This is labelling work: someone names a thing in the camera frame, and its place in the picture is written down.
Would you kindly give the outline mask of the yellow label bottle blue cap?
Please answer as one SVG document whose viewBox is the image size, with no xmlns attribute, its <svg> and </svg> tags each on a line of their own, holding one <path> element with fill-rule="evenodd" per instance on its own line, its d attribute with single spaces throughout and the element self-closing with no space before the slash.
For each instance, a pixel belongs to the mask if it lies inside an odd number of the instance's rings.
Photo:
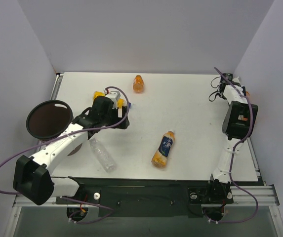
<svg viewBox="0 0 283 237">
<path fill-rule="evenodd" d="M 99 91 L 96 91 L 94 92 L 93 94 L 93 101 L 98 97 L 98 96 L 104 96 L 105 97 L 105 93 L 104 92 L 99 92 Z M 118 109 L 121 109 L 123 106 L 130 106 L 131 103 L 129 102 L 126 102 L 124 99 L 119 99 L 118 101 Z"/>
</svg>

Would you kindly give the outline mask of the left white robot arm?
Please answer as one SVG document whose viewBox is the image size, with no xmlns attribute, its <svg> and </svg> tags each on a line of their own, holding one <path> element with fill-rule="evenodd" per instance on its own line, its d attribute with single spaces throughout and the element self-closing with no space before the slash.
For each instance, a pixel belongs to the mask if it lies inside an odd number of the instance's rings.
<svg viewBox="0 0 283 237">
<path fill-rule="evenodd" d="M 128 128 L 129 108 L 129 102 L 125 102 L 120 117 L 116 98 L 98 96 L 92 106 L 75 117 L 59 137 L 45 142 L 45 147 L 30 157 L 21 156 L 17 160 L 14 189 L 36 205 L 60 196 L 67 196 L 73 203 L 83 201 L 85 191 L 77 181 L 72 177 L 52 177 L 52 174 L 61 161 L 95 133 L 107 128 Z"/>
</svg>

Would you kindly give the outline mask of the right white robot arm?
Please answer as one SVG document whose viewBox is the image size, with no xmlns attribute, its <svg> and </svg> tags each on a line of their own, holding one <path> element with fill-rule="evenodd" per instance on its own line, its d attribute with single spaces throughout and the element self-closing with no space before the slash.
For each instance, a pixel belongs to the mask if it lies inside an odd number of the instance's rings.
<svg viewBox="0 0 283 237">
<path fill-rule="evenodd" d="M 232 198 L 230 186 L 235 158 L 251 136 L 258 114 L 258 106 L 250 102 L 245 87 L 234 80 L 233 74 L 221 73 L 219 77 L 215 96 L 227 101 L 229 108 L 222 124 L 225 146 L 203 193 L 211 203 L 224 203 Z"/>
</svg>

